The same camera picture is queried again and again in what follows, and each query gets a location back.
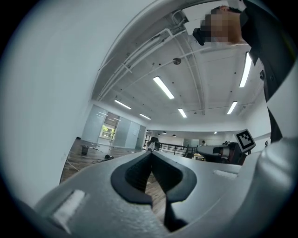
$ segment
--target black shirt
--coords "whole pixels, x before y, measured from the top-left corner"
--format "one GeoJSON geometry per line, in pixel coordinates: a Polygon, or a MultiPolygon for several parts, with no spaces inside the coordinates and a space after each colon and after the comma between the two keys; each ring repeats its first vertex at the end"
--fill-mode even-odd
{"type": "MultiPolygon", "coordinates": [[[[266,101],[280,87],[290,72],[297,48],[289,34],[277,18],[267,10],[244,0],[246,9],[240,14],[242,38],[251,46],[250,56],[254,65],[258,58],[264,66],[264,93],[266,101]]],[[[273,115],[271,122],[271,142],[282,138],[273,115]]]]}

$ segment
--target fluorescent light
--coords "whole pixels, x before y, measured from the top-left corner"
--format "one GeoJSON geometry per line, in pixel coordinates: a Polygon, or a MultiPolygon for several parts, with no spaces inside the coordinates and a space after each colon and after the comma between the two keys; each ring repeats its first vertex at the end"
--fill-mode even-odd
{"type": "Polygon", "coordinates": [[[232,103],[232,106],[230,107],[229,111],[228,111],[228,114],[231,114],[232,111],[234,110],[235,106],[236,106],[237,102],[233,102],[232,103]]]}
{"type": "Polygon", "coordinates": [[[160,86],[160,88],[164,91],[164,93],[169,97],[169,99],[173,99],[174,96],[171,94],[167,86],[162,82],[162,80],[157,76],[153,78],[153,80],[160,86]]]}
{"type": "Polygon", "coordinates": [[[181,113],[181,115],[186,118],[187,116],[185,115],[185,112],[183,111],[182,108],[179,108],[178,111],[181,113]]]}
{"type": "Polygon", "coordinates": [[[146,117],[145,115],[143,115],[143,114],[140,114],[142,117],[144,117],[144,118],[147,118],[148,120],[151,120],[151,118],[149,118],[149,117],[146,117]]]}
{"type": "Polygon", "coordinates": [[[128,109],[131,109],[131,107],[126,106],[125,104],[123,104],[122,102],[119,102],[118,100],[115,100],[115,102],[116,102],[116,103],[119,103],[120,105],[122,105],[122,106],[124,106],[124,107],[126,107],[126,108],[128,108],[128,109]]]}
{"type": "Polygon", "coordinates": [[[98,112],[98,113],[101,113],[101,114],[103,114],[103,115],[107,116],[107,114],[104,114],[104,113],[102,113],[102,112],[98,112]]]}
{"type": "Polygon", "coordinates": [[[251,57],[250,57],[250,54],[247,52],[246,53],[246,59],[245,59],[245,66],[244,66],[242,79],[241,79],[241,83],[240,83],[239,87],[244,87],[245,86],[245,83],[246,83],[247,78],[248,78],[248,74],[250,73],[250,69],[251,69],[251,57]]]}

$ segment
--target wooden floor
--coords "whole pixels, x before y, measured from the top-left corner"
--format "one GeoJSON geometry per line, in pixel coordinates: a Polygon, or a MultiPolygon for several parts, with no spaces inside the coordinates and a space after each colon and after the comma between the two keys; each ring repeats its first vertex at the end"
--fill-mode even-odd
{"type": "MultiPolygon", "coordinates": [[[[64,165],[60,183],[73,176],[78,170],[81,170],[87,166],[101,163],[104,161],[106,154],[114,156],[114,158],[121,157],[123,155],[131,154],[132,152],[140,152],[141,150],[132,150],[126,148],[114,148],[107,145],[99,145],[90,143],[84,140],[75,140],[68,158],[64,165]],[[82,146],[89,146],[87,155],[82,155],[82,146]]],[[[153,200],[153,213],[158,217],[158,219],[163,223],[164,212],[165,212],[165,194],[162,191],[160,185],[151,173],[146,187],[146,194],[150,195],[153,200]]]]}

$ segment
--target black railing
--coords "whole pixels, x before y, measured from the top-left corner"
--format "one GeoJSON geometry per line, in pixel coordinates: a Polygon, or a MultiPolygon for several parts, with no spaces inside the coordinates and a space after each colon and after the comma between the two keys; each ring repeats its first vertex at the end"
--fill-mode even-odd
{"type": "Polygon", "coordinates": [[[166,144],[157,142],[160,144],[160,151],[163,152],[169,152],[173,153],[174,155],[183,155],[183,157],[192,158],[193,155],[196,153],[197,147],[189,147],[189,146],[183,146],[183,145],[172,145],[172,144],[166,144]]]}

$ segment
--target trash can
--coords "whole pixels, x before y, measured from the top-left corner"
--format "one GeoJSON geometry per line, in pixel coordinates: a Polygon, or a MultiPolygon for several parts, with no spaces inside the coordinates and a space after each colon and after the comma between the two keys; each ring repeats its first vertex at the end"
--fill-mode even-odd
{"type": "Polygon", "coordinates": [[[83,145],[83,146],[82,146],[82,154],[83,154],[83,155],[87,155],[87,153],[88,153],[88,149],[89,149],[88,146],[83,145]]]}

